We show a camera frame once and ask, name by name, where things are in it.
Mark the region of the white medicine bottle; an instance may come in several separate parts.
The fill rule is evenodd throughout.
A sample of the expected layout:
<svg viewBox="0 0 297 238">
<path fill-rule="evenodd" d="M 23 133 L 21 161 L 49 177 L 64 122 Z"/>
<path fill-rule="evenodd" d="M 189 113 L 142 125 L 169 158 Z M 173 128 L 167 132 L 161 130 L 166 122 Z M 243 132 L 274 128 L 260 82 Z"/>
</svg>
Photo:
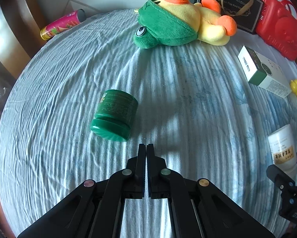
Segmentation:
<svg viewBox="0 0 297 238">
<path fill-rule="evenodd" d="M 290 124 L 268 136 L 273 164 L 295 180 L 297 175 L 297 152 Z"/>
</svg>

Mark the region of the green jar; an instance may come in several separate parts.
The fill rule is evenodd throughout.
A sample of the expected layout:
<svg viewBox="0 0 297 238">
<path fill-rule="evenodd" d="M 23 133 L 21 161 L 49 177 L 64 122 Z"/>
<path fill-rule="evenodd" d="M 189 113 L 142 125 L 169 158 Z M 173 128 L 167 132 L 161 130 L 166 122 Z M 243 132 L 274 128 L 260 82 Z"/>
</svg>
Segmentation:
<svg viewBox="0 0 297 238">
<path fill-rule="evenodd" d="M 90 124 L 90 130 L 103 139 L 125 142 L 129 139 L 138 101 L 121 90 L 106 90 Z"/>
</svg>

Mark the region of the blue striped table cloth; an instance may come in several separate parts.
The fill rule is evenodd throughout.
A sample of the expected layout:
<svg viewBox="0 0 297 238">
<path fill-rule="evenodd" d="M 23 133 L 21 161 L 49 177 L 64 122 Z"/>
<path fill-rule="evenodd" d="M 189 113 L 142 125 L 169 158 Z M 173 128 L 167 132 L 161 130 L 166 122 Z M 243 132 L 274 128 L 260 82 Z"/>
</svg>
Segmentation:
<svg viewBox="0 0 297 238">
<path fill-rule="evenodd" d="M 198 41 L 137 48 L 133 10 L 98 14 L 52 38 L 17 79 L 0 119 L 0 202 L 20 234 L 86 179 L 125 168 L 141 143 L 183 177 L 207 178 L 281 237 L 279 190 L 266 176 L 267 137 L 290 124 L 297 151 L 297 97 L 249 84 L 237 58 L 248 46 L 278 64 L 297 65 L 258 36 L 238 31 L 225 46 Z M 106 90 L 138 101 L 130 137 L 90 130 Z"/>
</svg>

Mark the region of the white green box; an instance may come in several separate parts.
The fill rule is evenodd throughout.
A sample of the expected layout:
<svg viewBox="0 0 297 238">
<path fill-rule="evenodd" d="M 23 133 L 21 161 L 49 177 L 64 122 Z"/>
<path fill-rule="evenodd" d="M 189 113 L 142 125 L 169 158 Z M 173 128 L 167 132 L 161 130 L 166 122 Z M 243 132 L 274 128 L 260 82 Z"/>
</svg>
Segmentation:
<svg viewBox="0 0 297 238">
<path fill-rule="evenodd" d="M 238 54 L 238 59 L 250 84 L 281 98 L 286 98 L 292 92 L 280 66 L 267 57 L 243 46 Z"/>
</svg>

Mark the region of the red bear suitcase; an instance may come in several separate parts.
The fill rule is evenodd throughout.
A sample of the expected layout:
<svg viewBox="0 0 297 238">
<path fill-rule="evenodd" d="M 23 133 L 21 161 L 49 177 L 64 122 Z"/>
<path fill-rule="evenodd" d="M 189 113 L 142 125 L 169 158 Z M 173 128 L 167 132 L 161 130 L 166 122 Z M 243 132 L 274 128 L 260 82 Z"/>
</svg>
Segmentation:
<svg viewBox="0 0 297 238">
<path fill-rule="evenodd" d="M 297 58 L 297 13 L 289 0 L 262 0 L 256 33 L 289 60 Z"/>
</svg>

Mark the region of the yellow duck plush toy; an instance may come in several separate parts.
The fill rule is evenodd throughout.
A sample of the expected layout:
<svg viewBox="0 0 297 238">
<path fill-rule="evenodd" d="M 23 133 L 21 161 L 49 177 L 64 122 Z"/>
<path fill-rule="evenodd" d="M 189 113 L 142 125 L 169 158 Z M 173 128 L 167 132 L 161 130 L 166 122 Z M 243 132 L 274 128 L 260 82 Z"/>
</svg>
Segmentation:
<svg viewBox="0 0 297 238">
<path fill-rule="evenodd" d="M 235 20 L 221 15 L 217 0 L 148 0 L 137 10 L 140 27 L 133 41 L 143 49 L 181 46 L 194 40 L 223 46 L 237 32 Z"/>
</svg>

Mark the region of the pink cylindrical can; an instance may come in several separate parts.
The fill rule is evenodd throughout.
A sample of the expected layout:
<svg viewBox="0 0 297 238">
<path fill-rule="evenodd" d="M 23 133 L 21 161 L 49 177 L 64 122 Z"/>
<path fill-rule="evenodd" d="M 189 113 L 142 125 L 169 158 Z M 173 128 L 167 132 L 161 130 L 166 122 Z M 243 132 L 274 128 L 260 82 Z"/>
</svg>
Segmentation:
<svg viewBox="0 0 297 238">
<path fill-rule="evenodd" d="M 78 9 L 46 25 L 41 29 L 40 36 L 43 40 L 47 41 L 55 35 L 79 25 L 85 20 L 85 11 L 83 9 Z"/>
</svg>

